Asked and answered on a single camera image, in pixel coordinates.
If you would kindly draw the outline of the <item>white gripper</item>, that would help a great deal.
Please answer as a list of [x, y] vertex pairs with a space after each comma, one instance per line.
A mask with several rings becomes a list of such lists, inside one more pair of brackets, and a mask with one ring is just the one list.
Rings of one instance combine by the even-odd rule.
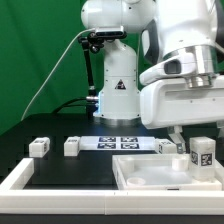
[[205, 88], [189, 88], [182, 78], [156, 81], [141, 91], [140, 115], [147, 129], [168, 127], [177, 153], [184, 154], [181, 126], [224, 120], [224, 78]]

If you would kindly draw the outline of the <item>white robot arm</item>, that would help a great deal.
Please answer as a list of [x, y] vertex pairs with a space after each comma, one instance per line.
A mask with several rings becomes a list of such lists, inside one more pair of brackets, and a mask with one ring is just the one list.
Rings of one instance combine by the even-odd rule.
[[95, 122], [166, 128], [177, 144], [185, 125], [224, 124], [220, 0], [86, 0], [81, 20], [104, 53]]

